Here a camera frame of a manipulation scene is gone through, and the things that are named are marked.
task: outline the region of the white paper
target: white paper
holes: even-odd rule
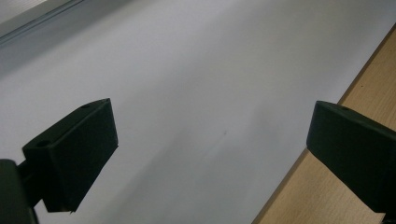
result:
[[[41,224],[250,223],[396,21],[395,1],[91,0],[0,46],[1,157],[110,97],[120,147]]]

